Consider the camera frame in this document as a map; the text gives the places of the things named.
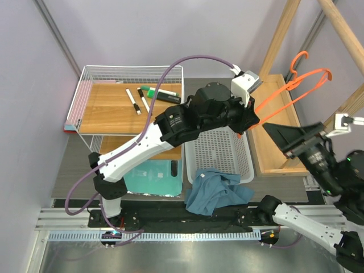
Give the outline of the orange plastic hanger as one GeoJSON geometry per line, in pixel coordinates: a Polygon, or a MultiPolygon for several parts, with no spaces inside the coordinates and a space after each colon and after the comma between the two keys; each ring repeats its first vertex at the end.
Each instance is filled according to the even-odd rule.
{"type": "Polygon", "coordinates": [[[294,65],[296,64],[298,59],[301,58],[302,56],[304,56],[305,59],[308,59],[309,58],[309,53],[307,51],[301,51],[291,61],[289,71],[293,74],[293,79],[290,80],[289,82],[287,82],[286,84],[284,84],[282,87],[280,87],[276,91],[274,91],[273,94],[269,95],[263,102],[261,102],[257,106],[257,108],[255,109],[255,113],[258,114],[263,109],[264,106],[269,104],[275,97],[280,95],[282,92],[284,92],[284,91],[290,92],[290,91],[296,89],[303,82],[303,80],[305,80],[306,78],[311,77],[311,76],[313,76],[315,74],[318,74],[318,73],[322,72],[322,75],[321,75],[320,79],[318,80],[317,84],[312,89],[310,89],[309,91],[307,91],[304,94],[298,96],[298,98],[296,98],[293,101],[285,104],[284,106],[282,106],[278,110],[275,110],[273,113],[271,113],[268,116],[266,116],[265,118],[261,119],[256,125],[252,125],[249,128],[249,130],[252,130],[252,129],[256,128],[257,126],[267,122],[270,118],[274,117],[275,115],[277,115],[281,111],[285,110],[289,106],[293,105],[294,103],[301,100],[302,98],[304,98],[308,94],[312,93],[316,89],[323,86],[327,81],[332,81],[332,77],[333,77],[332,72],[327,68],[315,69],[315,70],[309,71],[309,72],[307,72],[305,74],[302,74],[301,76],[298,76],[298,72],[294,68],[294,65]]]}

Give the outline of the blue tank top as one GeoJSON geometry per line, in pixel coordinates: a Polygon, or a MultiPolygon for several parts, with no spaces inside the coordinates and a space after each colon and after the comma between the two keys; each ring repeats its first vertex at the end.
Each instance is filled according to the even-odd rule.
{"type": "Polygon", "coordinates": [[[215,168],[198,169],[191,189],[185,193],[188,212],[211,216],[215,209],[248,204],[254,191],[240,185],[241,176],[215,168]]]}

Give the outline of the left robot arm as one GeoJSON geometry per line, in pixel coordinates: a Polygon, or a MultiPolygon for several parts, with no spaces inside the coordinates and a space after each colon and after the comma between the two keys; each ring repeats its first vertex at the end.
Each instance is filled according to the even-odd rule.
{"type": "Polygon", "coordinates": [[[157,154],[196,140],[200,133],[220,127],[230,127],[243,134],[260,119],[254,111],[250,95],[258,84],[238,84],[231,87],[208,83],[183,104],[170,106],[156,116],[153,123],[133,139],[107,153],[89,154],[95,170],[94,187],[101,196],[101,208],[106,219],[121,213],[121,198],[127,193],[124,176],[128,171],[157,154]]]}

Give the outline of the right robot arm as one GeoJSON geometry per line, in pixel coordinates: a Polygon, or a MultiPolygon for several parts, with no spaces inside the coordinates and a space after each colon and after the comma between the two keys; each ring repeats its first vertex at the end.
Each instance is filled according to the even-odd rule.
{"type": "MultiPolygon", "coordinates": [[[[348,125],[328,133],[321,122],[304,127],[265,123],[263,128],[287,158],[302,162],[347,221],[363,226],[363,151],[354,150],[340,162],[333,151],[332,138],[349,133],[348,125]]],[[[348,271],[363,272],[363,236],[357,231],[321,224],[270,195],[257,211],[262,222],[291,228],[327,249],[348,271]]]]}

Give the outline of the wooden clothes rack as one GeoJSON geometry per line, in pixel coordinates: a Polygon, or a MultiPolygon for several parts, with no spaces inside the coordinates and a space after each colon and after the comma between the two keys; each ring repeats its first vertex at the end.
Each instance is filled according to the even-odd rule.
{"type": "MultiPolygon", "coordinates": [[[[275,33],[261,66],[259,76],[263,84],[255,94],[258,104],[257,112],[268,116],[271,121],[283,125],[298,126],[300,124],[294,100],[291,99],[288,84],[281,74],[270,74],[271,67],[279,53],[282,42],[296,14],[300,1],[287,1],[278,21],[275,33]]],[[[355,62],[360,72],[363,71],[363,46],[351,30],[346,20],[333,1],[319,2],[324,14],[331,22],[338,37],[355,62]]],[[[258,176],[305,176],[307,170],[297,159],[287,159],[273,141],[264,132],[261,125],[249,131],[251,150],[255,171],[258,176]]]]}

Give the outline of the white plastic basket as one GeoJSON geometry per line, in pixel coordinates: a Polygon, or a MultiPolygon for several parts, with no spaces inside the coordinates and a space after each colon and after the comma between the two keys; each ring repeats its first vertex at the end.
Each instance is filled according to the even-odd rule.
{"type": "Polygon", "coordinates": [[[229,127],[200,133],[184,144],[187,179],[193,183],[198,169],[214,168],[241,176],[241,183],[253,180],[254,167],[247,135],[239,137],[229,127]]]}

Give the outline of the black object on mat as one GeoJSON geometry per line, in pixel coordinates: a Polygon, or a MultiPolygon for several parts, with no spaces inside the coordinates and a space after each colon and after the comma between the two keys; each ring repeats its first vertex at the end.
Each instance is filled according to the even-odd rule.
{"type": "Polygon", "coordinates": [[[177,160],[172,160],[171,161],[171,176],[172,177],[176,177],[178,175],[178,161],[177,160]]]}

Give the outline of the green black highlighter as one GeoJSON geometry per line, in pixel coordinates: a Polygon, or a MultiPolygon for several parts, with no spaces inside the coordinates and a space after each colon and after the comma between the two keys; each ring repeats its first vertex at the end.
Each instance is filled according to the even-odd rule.
{"type": "MultiPolygon", "coordinates": [[[[154,90],[150,89],[150,90],[147,91],[147,97],[149,97],[149,98],[153,98],[154,94],[155,94],[154,90]]],[[[156,94],[157,94],[157,96],[156,96],[157,100],[164,101],[164,102],[169,102],[169,103],[177,104],[177,105],[181,103],[181,98],[178,97],[178,96],[163,93],[163,92],[160,92],[160,91],[158,91],[156,94]]]]}

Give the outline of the green capped white marker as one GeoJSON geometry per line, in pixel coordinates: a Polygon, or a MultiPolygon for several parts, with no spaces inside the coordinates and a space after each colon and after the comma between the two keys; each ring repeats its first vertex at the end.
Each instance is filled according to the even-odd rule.
{"type": "MultiPolygon", "coordinates": [[[[146,91],[147,92],[147,96],[152,98],[154,96],[154,93],[155,93],[155,88],[153,87],[150,87],[150,86],[141,86],[140,87],[143,91],[146,91]]],[[[172,96],[176,96],[178,97],[179,94],[176,93],[176,92],[172,92],[172,91],[169,91],[169,90],[164,90],[164,89],[159,89],[158,92],[160,93],[164,93],[164,94],[168,94],[168,95],[172,95],[172,96]]]]}

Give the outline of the white marker black cap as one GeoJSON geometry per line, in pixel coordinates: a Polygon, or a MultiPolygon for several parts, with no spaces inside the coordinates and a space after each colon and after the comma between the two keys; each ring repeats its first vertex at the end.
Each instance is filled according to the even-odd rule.
{"type": "Polygon", "coordinates": [[[137,115],[141,115],[140,107],[139,107],[139,105],[136,103],[136,101],[135,101],[135,99],[134,99],[133,95],[131,94],[131,91],[130,91],[130,89],[129,89],[129,88],[126,88],[126,93],[127,93],[128,98],[130,99],[130,101],[131,101],[131,103],[132,103],[132,105],[133,105],[133,107],[134,107],[134,109],[135,109],[135,111],[136,111],[137,115]]]}

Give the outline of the teal mat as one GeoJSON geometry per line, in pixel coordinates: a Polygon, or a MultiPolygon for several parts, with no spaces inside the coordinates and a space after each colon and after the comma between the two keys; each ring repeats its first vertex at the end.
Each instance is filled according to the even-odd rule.
{"type": "Polygon", "coordinates": [[[171,160],[147,160],[124,175],[127,190],[133,194],[175,197],[183,188],[183,162],[178,175],[171,176],[171,160]]]}

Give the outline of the upper wooden shelf board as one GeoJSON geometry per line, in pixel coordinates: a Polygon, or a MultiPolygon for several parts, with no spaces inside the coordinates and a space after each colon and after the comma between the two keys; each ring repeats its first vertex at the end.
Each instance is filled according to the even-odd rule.
{"type": "Polygon", "coordinates": [[[148,113],[137,92],[143,84],[94,84],[81,119],[79,132],[91,135],[139,134],[147,121],[148,113]],[[141,115],[137,115],[126,88],[129,88],[141,115]]]}

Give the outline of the wooden shelf board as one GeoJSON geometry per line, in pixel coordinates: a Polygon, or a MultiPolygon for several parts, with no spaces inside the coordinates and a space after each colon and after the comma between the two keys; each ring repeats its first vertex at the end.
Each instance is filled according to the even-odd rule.
{"type": "MultiPolygon", "coordinates": [[[[104,136],[101,148],[99,153],[100,154],[107,154],[118,148],[119,146],[125,144],[129,140],[133,139],[134,136],[104,136]]],[[[171,150],[162,152],[161,154],[157,154],[150,158],[150,160],[180,160],[182,158],[182,148],[181,146],[175,147],[171,150]]]]}
{"type": "Polygon", "coordinates": [[[81,119],[79,132],[91,135],[139,134],[147,121],[148,113],[137,92],[143,84],[94,84],[81,119]],[[129,88],[141,115],[137,115],[126,88],[129,88]]]}

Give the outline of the lower wooden shelf board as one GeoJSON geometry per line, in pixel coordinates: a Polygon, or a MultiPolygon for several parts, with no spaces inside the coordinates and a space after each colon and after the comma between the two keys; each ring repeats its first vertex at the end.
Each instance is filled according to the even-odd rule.
{"type": "MultiPolygon", "coordinates": [[[[133,139],[134,136],[104,136],[101,148],[99,153],[100,154],[107,154],[118,148],[119,146],[125,144],[129,140],[133,139]]],[[[181,146],[175,147],[171,150],[162,152],[161,154],[157,154],[150,158],[150,160],[180,160],[182,158],[182,148],[181,146]]]]}

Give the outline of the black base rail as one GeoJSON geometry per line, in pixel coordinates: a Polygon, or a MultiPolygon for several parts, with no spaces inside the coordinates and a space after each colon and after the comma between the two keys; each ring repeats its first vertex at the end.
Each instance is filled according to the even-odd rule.
{"type": "Polygon", "coordinates": [[[247,205],[218,208],[203,216],[188,212],[181,201],[122,201],[120,215],[109,221],[126,231],[146,233],[233,233],[276,226],[272,218],[247,205]]]}

